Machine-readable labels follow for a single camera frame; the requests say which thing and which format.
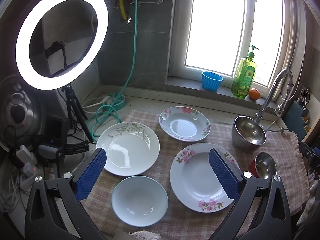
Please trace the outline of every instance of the scissors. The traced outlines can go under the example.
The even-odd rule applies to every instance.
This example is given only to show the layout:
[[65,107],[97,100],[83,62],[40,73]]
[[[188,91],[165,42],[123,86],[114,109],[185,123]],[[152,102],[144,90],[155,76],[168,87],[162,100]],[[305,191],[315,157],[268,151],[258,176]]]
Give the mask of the scissors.
[[307,104],[309,104],[309,102],[310,102],[310,93],[309,93],[309,91],[310,91],[309,87],[307,87],[305,90],[304,89],[301,90],[300,97],[301,97],[301,105],[302,105],[302,109],[303,110],[306,109]]

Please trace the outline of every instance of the ring light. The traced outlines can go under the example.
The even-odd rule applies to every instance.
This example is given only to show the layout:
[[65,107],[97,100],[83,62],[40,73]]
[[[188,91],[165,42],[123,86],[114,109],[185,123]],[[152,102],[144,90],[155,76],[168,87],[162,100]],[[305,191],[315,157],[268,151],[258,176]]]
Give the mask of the ring light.
[[31,86],[41,90],[52,90],[63,87],[86,70],[96,57],[108,28],[108,9],[104,0],[83,0],[95,10],[98,19],[97,32],[91,48],[83,60],[60,76],[44,77],[38,74],[31,65],[29,46],[31,36],[41,18],[54,6],[67,0],[41,0],[29,13],[20,29],[16,45],[16,62],[23,79]]

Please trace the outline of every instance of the plate rim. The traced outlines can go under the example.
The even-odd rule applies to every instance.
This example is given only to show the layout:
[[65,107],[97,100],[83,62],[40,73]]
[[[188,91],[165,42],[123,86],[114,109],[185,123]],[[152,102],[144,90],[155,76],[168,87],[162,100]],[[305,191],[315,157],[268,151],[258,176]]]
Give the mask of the plate rim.
[[[170,175],[169,175],[169,177],[170,177],[170,185],[171,185],[171,188],[172,188],[173,193],[175,194],[175,196],[176,196],[176,197],[178,198],[178,200],[179,200],[184,206],[186,206],[187,208],[190,208],[191,210],[194,210],[194,211],[197,211],[197,212],[201,212],[201,213],[215,213],[215,212],[219,212],[219,211],[225,209],[226,207],[228,207],[228,206],[229,206],[230,204],[232,204],[233,201],[234,201],[234,200],[230,199],[230,198],[227,196],[227,194],[226,194],[227,198],[230,199],[230,200],[232,200],[228,205],[226,205],[226,206],[224,206],[224,207],[222,207],[222,208],[220,208],[220,209],[218,209],[218,210],[211,210],[211,211],[203,210],[203,211],[202,211],[201,209],[195,209],[195,208],[192,208],[192,207],[190,207],[189,205],[185,204],[185,202],[183,202],[183,201],[177,196],[174,188],[172,187],[172,176],[171,176],[171,173],[172,173],[172,167],[173,167],[173,165],[175,164],[176,158],[177,158],[177,157],[179,156],[179,154],[180,154],[182,151],[184,151],[185,149],[190,148],[190,147],[192,147],[192,146],[194,146],[194,145],[199,145],[199,144],[215,145],[216,147],[220,147],[220,148],[222,148],[223,150],[225,150],[223,147],[221,147],[221,146],[219,146],[219,145],[216,145],[216,144],[214,144],[214,143],[207,143],[207,142],[195,143],[195,144],[191,144],[191,145],[189,145],[189,146],[186,146],[185,148],[183,148],[182,150],[180,150],[180,151],[177,153],[177,155],[174,157],[174,159],[173,159],[173,161],[172,161],[172,164],[171,164],[171,167],[170,167]],[[233,157],[233,159],[234,159],[235,162],[236,162],[236,165],[239,166],[239,165],[238,165],[238,162],[236,161],[236,159],[234,158],[234,156],[233,156],[230,152],[228,152],[227,150],[225,150],[225,151],[226,151],[227,153],[229,153],[229,154]]]
[[[156,182],[157,184],[159,184],[160,187],[163,189],[163,191],[164,191],[164,193],[165,193],[165,195],[166,195],[166,199],[167,199],[167,207],[166,207],[166,209],[165,209],[165,212],[164,212],[163,216],[162,216],[161,218],[159,218],[158,221],[156,221],[156,222],[154,222],[154,223],[152,223],[152,224],[148,224],[148,225],[146,225],[146,226],[137,226],[137,225],[128,224],[127,222],[123,221],[123,220],[118,216],[117,212],[116,212],[115,209],[113,208],[113,204],[112,204],[112,203],[113,203],[113,193],[114,193],[114,191],[116,190],[116,188],[117,188],[124,180],[130,179],[130,178],[132,178],[132,177],[144,177],[144,178],[151,179],[151,180],[153,180],[154,182]],[[127,178],[121,180],[121,181],[115,186],[115,188],[113,189],[112,194],[111,194],[111,207],[112,207],[113,212],[116,214],[116,216],[117,216],[122,222],[126,223],[127,225],[130,225],[130,226],[133,226],[133,227],[149,227],[149,226],[151,226],[151,225],[154,225],[155,223],[158,223],[158,222],[165,216],[165,214],[166,214],[167,211],[168,211],[168,207],[169,207],[169,197],[168,197],[168,194],[167,194],[166,190],[164,189],[164,187],[163,187],[163,186],[160,184],[160,182],[158,182],[157,180],[155,180],[155,179],[153,179],[153,178],[151,178],[151,177],[148,177],[148,176],[134,175],[134,176],[130,176],[130,177],[127,177]]]
[[[108,127],[107,129],[105,129],[105,130],[103,131],[103,133],[105,133],[107,130],[111,129],[111,128],[114,127],[114,126],[119,125],[119,124],[123,124],[123,123],[136,123],[136,124],[143,125],[144,127],[147,127],[147,128],[149,128],[149,129],[151,130],[151,132],[153,133],[153,135],[155,135],[155,137],[157,138],[157,148],[158,148],[158,150],[157,150],[156,158],[155,158],[154,162],[151,164],[150,167],[148,167],[147,169],[143,170],[142,172],[134,173],[134,174],[132,174],[132,175],[122,175],[122,174],[119,174],[119,173],[114,173],[114,172],[108,170],[108,169],[105,167],[105,166],[107,165],[107,163],[105,164],[105,166],[103,167],[103,169],[105,169],[106,171],[108,171],[108,172],[110,172],[110,173],[112,173],[112,174],[114,174],[114,175],[117,175],[117,176],[122,176],[122,177],[137,176],[137,175],[139,175],[139,174],[144,173],[145,171],[147,171],[148,169],[150,169],[150,168],[155,164],[156,160],[157,160],[158,157],[159,157],[159,153],[160,153],[160,141],[159,141],[159,138],[158,138],[157,134],[156,134],[150,127],[148,127],[147,125],[145,125],[145,124],[143,124],[143,123],[139,123],[139,122],[131,122],[131,121],[130,121],[130,122],[116,123],[116,124],[114,124],[114,125],[111,125],[111,126]],[[108,151],[105,151],[105,152],[106,152],[107,161],[108,161]]]
[[210,131],[211,131],[211,124],[210,124],[209,119],[208,119],[204,114],[202,114],[202,115],[205,117],[205,119],[207,119],[207,121],[208,121],[208,123],[209,123],[209,126],[210,126],[210,129],[209,129],[208,134],[207,134],[206,136],[204,136],[203,138],[199,139],[199,140],[190,141],[190,140],[186,140],[186,139],[182,139],[182,138],[177,138],[177,137],[174,137],[172,134],[169,134],[167,131],[165,131],[165,130],[163,129],[163,127],[162,127],[161,122],[160,122],[160,117],[161,117],[161,115],[164,113],[165,110],[168,110],[168,109],[170,109],[170,108],[177,108],[177,107],[190,108],[190,109],[195,110],[195,111],[197,111],[198,113],[202,114],[200,111],[198,111],[198,110],[196,110],[196,109],[193,109],[193,108],[191,108],[191,107],[188,107],[188,106],[170,106],[170,107],[164,109],[164,110],[161,112],[161,114],[159,115],[159,125],[160,125],[161,129],[162,129],[167,135],[169,135],[170,137],[172,137],[172,138],[174,138],[174,139],[176,139],[176,140],[182,141],[182,142],[198,142],[198,141],[203,140],[204,138],[206,138],[206,137],[209,135],[209,133],[210,133]]

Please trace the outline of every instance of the white plate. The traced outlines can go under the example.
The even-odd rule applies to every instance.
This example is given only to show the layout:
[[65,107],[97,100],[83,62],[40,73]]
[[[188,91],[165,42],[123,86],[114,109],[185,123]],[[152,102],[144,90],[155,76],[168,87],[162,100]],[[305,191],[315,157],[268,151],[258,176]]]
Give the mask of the white plate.
[[119,176],[134,176],[145,172],[156,161],[159,139],[149,127],[137,122],[117,123],[105,130],[97,148],[106,151],[104,168]]
[[159,116],[161,128],[171,137],[185,142],[196,142],[210,132],[209,120],[195,109],[174,106]]
[[213,148],[220,149],[238,166],[234,157],[220,146],[196,143],[181,150],[170,169],[170,183],[177,198],[188,208],[203,213],[217,212],[233,202],[209,164],[209,152]]
[[133,176],[122,180],[115,187],[111,204],[113,211],[123,222],[134,227],[147,227],[165,215],[168,196],[154,179]]

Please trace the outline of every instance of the faucet spout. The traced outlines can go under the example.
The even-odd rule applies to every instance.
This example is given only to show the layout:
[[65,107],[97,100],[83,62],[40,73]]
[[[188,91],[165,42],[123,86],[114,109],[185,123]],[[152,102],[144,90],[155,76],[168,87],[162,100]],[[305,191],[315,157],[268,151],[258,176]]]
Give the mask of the faucet spout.
[[265,110],[267,109],[267,107],[268,107],[268,105],[269,105],[274,93],[276,92],[276,88],[278,87],[278,84],[280,83],[282,78],[285,77],[286,75],[289,76],[289,82],[288,82],[288,85],[287,85],[287,94],[285,95],[285,98],[284,98],[283,102],[275,110],[275,114],[277,116],[279,116],[279,117],[283,113],[284,105],[287,102],[287,99],[289,97],[290,91],[292,90],[292,87],[293,87],[293,83],[292,83],[293,76],[292,76],[291,70],[289,70],[289,69],[283,69],[277,75],[275,81],[272,84],[272,87],[270,89],[270,92],[269,92],[266,100],[264,101],[262,107],[260,108],[259,112],[257,113],[257,117],[254,119],[257,123],[260,124],[260,120],[262,119],[262,115],[265,112]]

